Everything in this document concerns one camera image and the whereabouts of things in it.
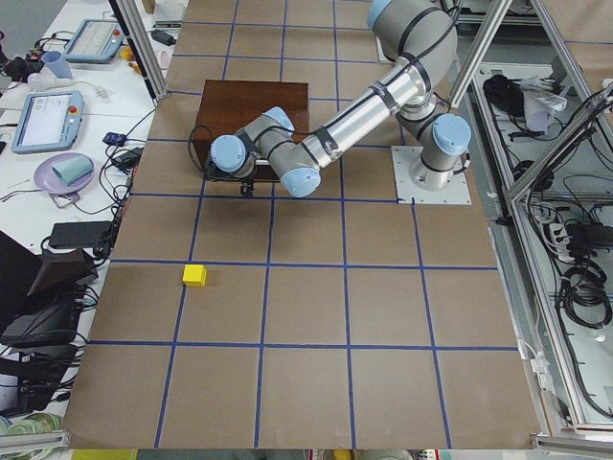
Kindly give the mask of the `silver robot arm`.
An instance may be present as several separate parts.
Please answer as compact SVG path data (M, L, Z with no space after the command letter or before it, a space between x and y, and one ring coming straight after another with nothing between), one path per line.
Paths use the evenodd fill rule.
M311 195L320 171L391 117L422 150L409 168L418 187L437 192L454 176L471 139L468 123L436 104L434 88L457 48L453 19L429 1L374 1L368 27L392 69L333 119L299 143L285 111L274 106L233 134L215 138L203 168L206 179L238 181L248 193L259 162L266 162L294 197Z

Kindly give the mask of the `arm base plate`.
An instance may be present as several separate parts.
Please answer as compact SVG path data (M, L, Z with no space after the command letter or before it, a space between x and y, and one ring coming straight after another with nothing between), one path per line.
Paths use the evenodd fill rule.
M421 162L422 147L391 148L397 202L417 205L471 205L464 172L457 161L447 172L434 172Z

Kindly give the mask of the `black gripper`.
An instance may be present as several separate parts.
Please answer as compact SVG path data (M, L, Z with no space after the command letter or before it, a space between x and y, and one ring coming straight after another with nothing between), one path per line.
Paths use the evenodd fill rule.
M240 168L233 172L221 169L212 158L205 163L205 177L213 182L236 182L240 184L242 196L254 195L254 181L257 165L253 158L249 158Z

